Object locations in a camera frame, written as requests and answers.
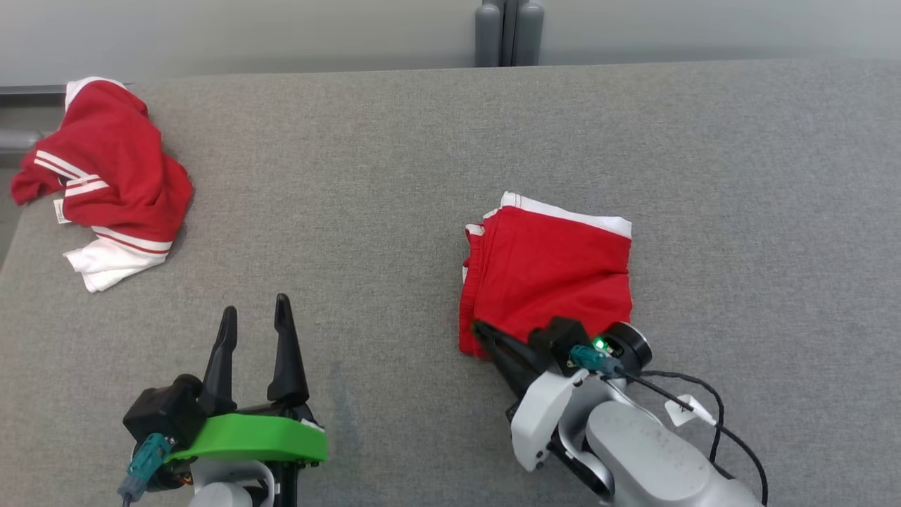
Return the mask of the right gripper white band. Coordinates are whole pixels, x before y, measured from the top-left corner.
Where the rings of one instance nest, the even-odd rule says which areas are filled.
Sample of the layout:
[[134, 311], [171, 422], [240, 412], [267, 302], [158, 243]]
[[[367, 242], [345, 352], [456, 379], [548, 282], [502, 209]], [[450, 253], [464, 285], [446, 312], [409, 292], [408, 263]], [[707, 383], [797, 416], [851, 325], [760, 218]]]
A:
[[530, 344], [485, 321], [473, 323], [473, 336], [520, 401], [510, 423], [512, 449], [518, 463], [533, 472], [546, 459], [560, 418], [572, 400], [576, 383], [588, 371], [566, 377], [547, 371]]

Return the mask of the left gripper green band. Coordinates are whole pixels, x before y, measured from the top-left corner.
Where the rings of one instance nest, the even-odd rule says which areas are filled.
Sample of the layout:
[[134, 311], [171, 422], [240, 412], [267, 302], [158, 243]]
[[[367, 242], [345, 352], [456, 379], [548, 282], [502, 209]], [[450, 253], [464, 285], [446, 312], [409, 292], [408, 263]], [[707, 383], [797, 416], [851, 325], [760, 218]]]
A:
[[232, 398], [232, 366], [237, 346], [237, 309], [226, 307], [199, 396], [200, 407], [207, 415], [220, 416], [207, 418], [190, 446], [168, 455], [168, 465], [187, 464], [199, 459], [305, 464], [325, 462], [329, 455], [328, 436], [306, 404], [310, 392], [305, 366], [291, 302], [284, 293], [279, 293], [276, 298], [274, 327], [277, 331], [277, 352], [273, 378], [267, 386], [267, 399], [280, 404], [254, 406], [235, 412], [237, 404]]

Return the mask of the red shorts white trim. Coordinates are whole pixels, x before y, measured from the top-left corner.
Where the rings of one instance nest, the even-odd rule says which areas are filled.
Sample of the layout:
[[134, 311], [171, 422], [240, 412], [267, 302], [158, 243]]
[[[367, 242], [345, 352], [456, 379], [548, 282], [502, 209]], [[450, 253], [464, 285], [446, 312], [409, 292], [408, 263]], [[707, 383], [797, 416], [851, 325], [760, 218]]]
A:
[[581, 322], [590, 336], [631, 320], [633, 225], [621, 216], [577, 214], [506, 192], [466, 225], [465, 237], [459, 350], [467, 356], [486, 357], [476, 321], [525, 343], [554, 317]]

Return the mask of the red shirt white sleeves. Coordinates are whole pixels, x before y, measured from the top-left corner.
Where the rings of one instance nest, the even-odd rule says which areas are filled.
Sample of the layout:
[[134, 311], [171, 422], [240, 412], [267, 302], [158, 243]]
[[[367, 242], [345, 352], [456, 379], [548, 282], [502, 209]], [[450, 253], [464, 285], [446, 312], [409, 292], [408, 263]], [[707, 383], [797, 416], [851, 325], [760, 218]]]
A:
[[164, 263], [193, 191], [148, 106], [103, 77], [67, 83], [61, 125], [36, 142], [11, 182], [16, 205], [54, 195], [58, 220], [94, 233], [65, 253], [92, 293]]

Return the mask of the grey partition post orange sticker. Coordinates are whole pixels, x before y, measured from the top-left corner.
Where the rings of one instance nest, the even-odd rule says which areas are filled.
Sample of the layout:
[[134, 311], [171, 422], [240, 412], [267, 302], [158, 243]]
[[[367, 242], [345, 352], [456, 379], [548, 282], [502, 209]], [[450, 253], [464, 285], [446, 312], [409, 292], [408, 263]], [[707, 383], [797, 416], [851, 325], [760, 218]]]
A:
[[475, 67], [537, 66], [544, 19], [541, 0], [481, 0], [475, 11]]

